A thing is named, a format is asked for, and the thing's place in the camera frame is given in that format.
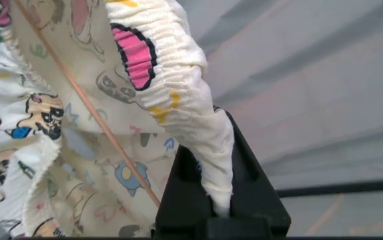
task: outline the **fabric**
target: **fabric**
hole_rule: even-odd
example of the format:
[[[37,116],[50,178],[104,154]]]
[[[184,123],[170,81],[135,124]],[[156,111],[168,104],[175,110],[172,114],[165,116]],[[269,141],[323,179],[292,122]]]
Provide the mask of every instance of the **fabric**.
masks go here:
[[[205,56],[182,8],[172,0],[20,3],[157,197],[182,144],[202,166],[215,212],[227,216],[233,129],[212,107]],[[67,129],[94,157],[71,148]],[[148,236],[156,213],[14,1],[0,0],[2,226],[13,237]]]

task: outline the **clothing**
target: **clothing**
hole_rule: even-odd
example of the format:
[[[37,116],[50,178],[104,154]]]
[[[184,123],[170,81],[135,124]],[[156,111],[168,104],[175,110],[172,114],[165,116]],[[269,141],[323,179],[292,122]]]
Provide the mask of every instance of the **clothing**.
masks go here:
[[[212,107],[183,9],[174,0],[20,2],[157,197],[182,144],[226,216],[233,129]],[[93,157],[71,148],[69,131]],[[14,1],[0,0],[0,222],[12,236],[149,234],[157,208],[102,133]]]

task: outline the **orange string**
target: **orange string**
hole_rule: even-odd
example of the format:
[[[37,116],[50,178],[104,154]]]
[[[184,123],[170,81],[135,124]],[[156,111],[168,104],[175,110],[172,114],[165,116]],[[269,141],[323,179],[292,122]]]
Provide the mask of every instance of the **orange string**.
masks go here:
[[[160,206],[160,201],[154,194],[154,192],[151,190],[150,186],[145,182],[144,178],[138,173],[137,169],[135,168],[135,165],[132,163],[131,159],[126,155],[123,148],[120,146],[120,144],[116,141],[114,134],[111,132],[110,128],[104,123],[104,120],[98,115],[97,111],[95,110],[95,107],[92,105],[91,101],[86,97],[85,93],[80,88],[79,84],[75,81],[75,79],[71,76],[68,69],[62,64],[60,58],[57,56],[57,54],[54,52],[52,47],[49,45],[47,40],[44,38],[43,34],[38,30],[38,28],[35,26],[31,16],[28,14],[28,12],[25,10],[24,6],[19,2],[19,0],[15,0],[15,4],[18,6],[20,12],[24,16],[24,18],[27,20],[27,22],[30,24],[33,31],[36,33],[42,44],[46,47],[46,50],[49,52],[53,60],[56,62],[58,67],[62,70],[65,77],[70,81],[70,83],[73,85],[73,88],[76,90],[76,93],[79,95],[80,99],[83,101],[83,103],[86,105],[86,107],[89,109],[95,120],[97,121],[98,125],[103,129],[103,132],[107,135],[108,139],[113,143],[114,147],[116,148],[117,152],[125,159],[126,165],[132,170],[132,173],[135,175],[135,177],[138,179],[138,181],[141,183],[145,191],[150,196],[151,200],[153,200],[154,204],[156,204],[156,207]]]

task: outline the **white fabric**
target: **white fabric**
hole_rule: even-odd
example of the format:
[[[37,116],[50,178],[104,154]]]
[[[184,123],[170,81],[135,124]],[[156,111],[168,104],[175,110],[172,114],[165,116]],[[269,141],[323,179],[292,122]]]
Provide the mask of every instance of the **white fabric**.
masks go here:
[[[213,110],[206,60],[182,8],[170,0],[107,1],[108,12],[98,0],[22,4],[155,194],[179,143],[202,164],[214,210],[227,216],[233,129]],[[94,158],[69,148],[62,119]],[[14,237],[130,237],[148,235],[156,213],[15,4],[0,0],[1,224]]]

